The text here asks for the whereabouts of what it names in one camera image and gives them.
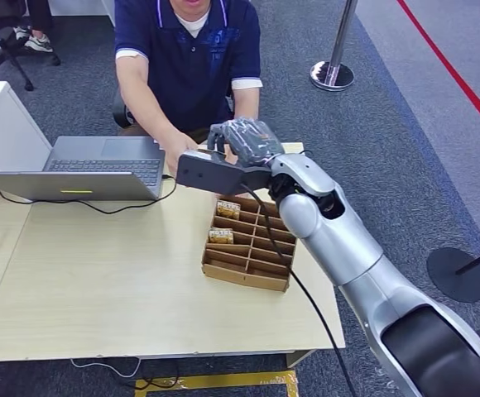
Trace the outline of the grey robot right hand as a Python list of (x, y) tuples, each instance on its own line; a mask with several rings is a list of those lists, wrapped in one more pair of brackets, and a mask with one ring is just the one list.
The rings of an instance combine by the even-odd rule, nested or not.
[(285, 154), (282, 143), (262, 120), (240, 117), (211, 125), (208, 149), (225, 153), (225, 146), (237, 157), (243, 167), (266, 165), (278, 155)]

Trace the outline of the person's right hand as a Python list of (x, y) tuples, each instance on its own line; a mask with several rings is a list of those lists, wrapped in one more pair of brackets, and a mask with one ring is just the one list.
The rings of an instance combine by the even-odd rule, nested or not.
[(179, 158), (186, 151), (197, 151), (198, 145), (182, 132), (172, 132), (161, 145), (166, 152), (166, 164), (171, 176), (175, 177), (178, 168)]

